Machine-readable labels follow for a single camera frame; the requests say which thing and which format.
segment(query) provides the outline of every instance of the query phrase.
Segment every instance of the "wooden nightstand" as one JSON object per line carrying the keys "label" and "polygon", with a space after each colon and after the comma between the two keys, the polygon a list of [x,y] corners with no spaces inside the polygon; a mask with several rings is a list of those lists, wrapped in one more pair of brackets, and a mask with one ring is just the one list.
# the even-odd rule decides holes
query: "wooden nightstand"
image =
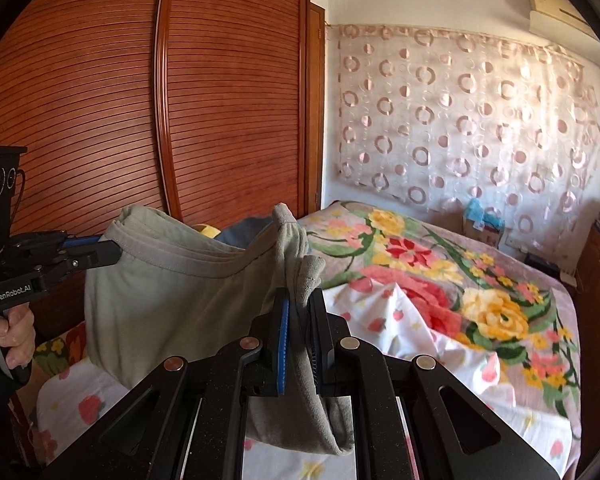
{"label": "wooden nightstand", "polygon": [[600,231],[595,224],[578,261],[576,276],[579,291],[573,303],[581,346],[581,470],[600,449]]}

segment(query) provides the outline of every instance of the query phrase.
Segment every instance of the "wardrobe door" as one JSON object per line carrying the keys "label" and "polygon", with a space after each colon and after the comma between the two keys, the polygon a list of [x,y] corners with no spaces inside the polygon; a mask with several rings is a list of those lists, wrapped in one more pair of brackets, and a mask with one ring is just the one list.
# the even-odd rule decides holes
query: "wardrobe door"
{"label": "wardrobe door", "polygon": [[158,137],[170,143],[165,184],[174,180],[187,224],[224,227],[278,202],[304,214],[307,9],[308,0],[170,0],[168,23],[158,17],[167,38]]}
{"label": "wardrobe door", "polygon": [[[12,234],[98,234],[126,205],[162,207],[151,92],[156,1],[33,0],[0,41],[0,144],[29,149]],[[42,339],[83,319],[83,280],[32,305]]]}

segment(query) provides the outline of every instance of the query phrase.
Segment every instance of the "bed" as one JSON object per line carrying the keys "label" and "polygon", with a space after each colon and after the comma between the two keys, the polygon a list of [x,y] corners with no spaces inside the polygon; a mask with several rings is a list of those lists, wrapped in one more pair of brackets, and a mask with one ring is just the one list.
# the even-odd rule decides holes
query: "bed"
{"label": "bed", "polygon": [[[301,223],[312,252],[326,261],[328,308],[354,335],[398,357],[435,352],[560,474],[574,476],[579,344],[560,283],[480,242],[363,203],[336,202]],[[35,363],[49,378],[39,381],[33,417],[49,462],[126,389],[90,363],[84,324],[40,345]],[[244,446],[246,479],[354,477],[353,455],[248,439]]]}

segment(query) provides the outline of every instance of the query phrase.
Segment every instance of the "dark blue cloth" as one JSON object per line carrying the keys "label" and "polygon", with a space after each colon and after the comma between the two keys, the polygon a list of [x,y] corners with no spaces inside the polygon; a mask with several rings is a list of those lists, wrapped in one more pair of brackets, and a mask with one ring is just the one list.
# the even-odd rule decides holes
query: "dark blue cloth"
{"label": "dark blue cloth", "polygon": [[222,230],[215,240],[233,247],[246,249],[260,231],[271,222],[273,222],[271,216],[265,218],[250,216]]}

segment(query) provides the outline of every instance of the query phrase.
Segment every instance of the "hand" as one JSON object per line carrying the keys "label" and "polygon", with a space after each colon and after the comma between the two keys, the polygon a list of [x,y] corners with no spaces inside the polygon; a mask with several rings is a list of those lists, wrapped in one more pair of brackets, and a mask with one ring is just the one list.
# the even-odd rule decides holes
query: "hand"
{"label": "hand", "polygon": [[5,361],[12,370],[31,361],[36,349],[36,331],[29,303],[9,310],[8,320],[0,316],[0,346],[10,348]]}

